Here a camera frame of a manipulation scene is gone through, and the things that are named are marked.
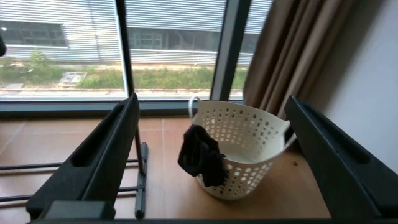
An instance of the brown curtain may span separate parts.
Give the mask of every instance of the brown curtain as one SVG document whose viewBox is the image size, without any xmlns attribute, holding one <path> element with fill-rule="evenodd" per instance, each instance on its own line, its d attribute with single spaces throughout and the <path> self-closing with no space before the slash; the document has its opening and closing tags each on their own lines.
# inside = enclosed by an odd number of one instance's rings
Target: brown curtain
<svg viewBox="0 0 398 224">
<path fill-rule="evenodd" d="M 275 0 L 244 84 L 244 104 L 284 119 L 290 95 L 306 99 L 353 1 Z"/>
</svg>

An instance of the tiled floor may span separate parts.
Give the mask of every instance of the tiled floor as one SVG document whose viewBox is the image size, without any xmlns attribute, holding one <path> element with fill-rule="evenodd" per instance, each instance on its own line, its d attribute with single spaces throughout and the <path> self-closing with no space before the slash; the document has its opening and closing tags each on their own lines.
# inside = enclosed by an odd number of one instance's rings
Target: tiled floor
<svg viewBox="0 0 398 224">
<path fill-rule="evenodd" d="M 62 162 L 100 122 L 98 119 L 0 122 L 0 166 Z M 208 195 L 177 164 L 188 118 L 141 119 L 141 141 L 149 146 L 146 218 L 324 218 L 329 217 L 308 164 L 287 151 L 257 189 L 242 200 Z M 130 158 L 136 157 L 135 148 Z M 33 194 L 54 169 L 0 172 L 0 197 Z M 136 184 L 128 166 L 121 186 Z M 120 195 L 116 218 L 134 218 L 134 197 Z M 21 202 L 0 203 L 0 223 L 27 223 Z"/>
</svg>

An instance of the laundry basket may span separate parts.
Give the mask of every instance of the laundry basket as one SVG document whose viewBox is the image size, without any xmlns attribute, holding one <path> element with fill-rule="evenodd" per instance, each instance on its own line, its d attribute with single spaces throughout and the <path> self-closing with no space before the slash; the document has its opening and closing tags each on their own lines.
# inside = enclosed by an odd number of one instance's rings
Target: laundry basket
<svg viewBox="0 0 398 224">
<path fill-rule="evenodd" d="M 192 103 L 198 111 L 192 118 Z M 223 185 L 205 187 L 201 174 L 200 185 L 215 197 L 236 200 L 251 193 L 271 168 L 273 160 L 284 151 L 284 133 L 288 121 L 250 106 L 224 101 L 189 102 L 192 124 L 200 125 L 218 141 L 227 178 Z"/>
</svg>

